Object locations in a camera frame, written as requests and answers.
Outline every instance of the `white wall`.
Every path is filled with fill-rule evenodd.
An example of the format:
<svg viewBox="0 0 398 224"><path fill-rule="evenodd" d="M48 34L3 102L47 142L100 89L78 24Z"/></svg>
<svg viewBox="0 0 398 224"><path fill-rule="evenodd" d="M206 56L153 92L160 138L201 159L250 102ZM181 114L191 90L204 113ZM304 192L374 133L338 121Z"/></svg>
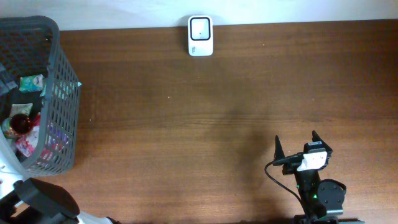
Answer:
<svg viewBox="0 0 398 224"><path fill-rule="evenodd" d="M0 0L0 17L42 15L61 30L398 18L398 0Z"/></svg>

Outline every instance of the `wooden table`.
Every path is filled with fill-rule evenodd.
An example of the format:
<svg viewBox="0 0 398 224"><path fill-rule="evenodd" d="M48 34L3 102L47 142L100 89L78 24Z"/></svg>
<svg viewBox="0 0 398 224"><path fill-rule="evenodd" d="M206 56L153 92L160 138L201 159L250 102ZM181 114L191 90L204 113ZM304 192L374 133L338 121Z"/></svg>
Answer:
<svg viewBox="0 0 398 224"><path fill-rule="evenodd" d="M81 210L123 223L236 223L301 214L264 174L318 134L322 179L348 187L342 218L398 219L398 21L61 33L82 86L74 168L43 178ZM270 173L295 189L280 167Z"/></svg>

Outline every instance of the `white plug-in device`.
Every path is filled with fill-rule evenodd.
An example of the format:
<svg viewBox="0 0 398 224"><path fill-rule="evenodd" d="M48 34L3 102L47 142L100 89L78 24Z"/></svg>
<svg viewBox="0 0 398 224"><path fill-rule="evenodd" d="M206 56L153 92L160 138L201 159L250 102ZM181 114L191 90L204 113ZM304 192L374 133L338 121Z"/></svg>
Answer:
<svg viewBox="0 0 398 224"><path fill-rule="evenodd" d="M188 19L188 51L191 56L213 53L213 21L210 16L191 16Z"/></svg>

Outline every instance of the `white robot part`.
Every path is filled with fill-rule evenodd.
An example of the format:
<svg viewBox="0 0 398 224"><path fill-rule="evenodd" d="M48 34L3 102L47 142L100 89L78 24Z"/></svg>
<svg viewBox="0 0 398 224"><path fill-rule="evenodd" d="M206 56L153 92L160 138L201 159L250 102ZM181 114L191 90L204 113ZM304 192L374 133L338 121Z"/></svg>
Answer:
<svg viewBox="0 0 398 224"><path fill-rule="evenodd" d="M111 220L107 218L98 218L85 212L80 212L77 219L81 224L112 224Z"/></svg>
<svg viewBox="0 0 398 224"><path fill-rule="evenodd" d="M20 167L16 166L19 161L11 150L8 150L7 142L2 134L0 134L0 198L6 196L14 190L14 183L18 180L24 180L21 174L24 172Z"/></svg>
<svg viewBox="0 0 398 224"><path fill-rule="evenodd" d="M304 159L301 161L297 171L319 169L325 165L327 156L328 153L326 151L304 154Z"/></svg>

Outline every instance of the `gray plastic basket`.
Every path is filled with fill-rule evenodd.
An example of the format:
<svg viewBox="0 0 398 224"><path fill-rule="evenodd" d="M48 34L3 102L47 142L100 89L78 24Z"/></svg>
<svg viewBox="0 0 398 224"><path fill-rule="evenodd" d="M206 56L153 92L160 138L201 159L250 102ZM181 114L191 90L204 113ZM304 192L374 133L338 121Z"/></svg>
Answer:
<svg viewBox="0 0 398 224"><path fill-rule="evenodd" d="M34 118L41 112L39 140L33 154L20 162L9 149L7 161L28 177L57 175L72 168L80 99L78 78L59 42L58 25L48 17L0 19L0 62L9 77L43 74L47 78L44 97L40 92L21 93L18 88L0 96L0 122L13 103L33 103Z"/></svg>

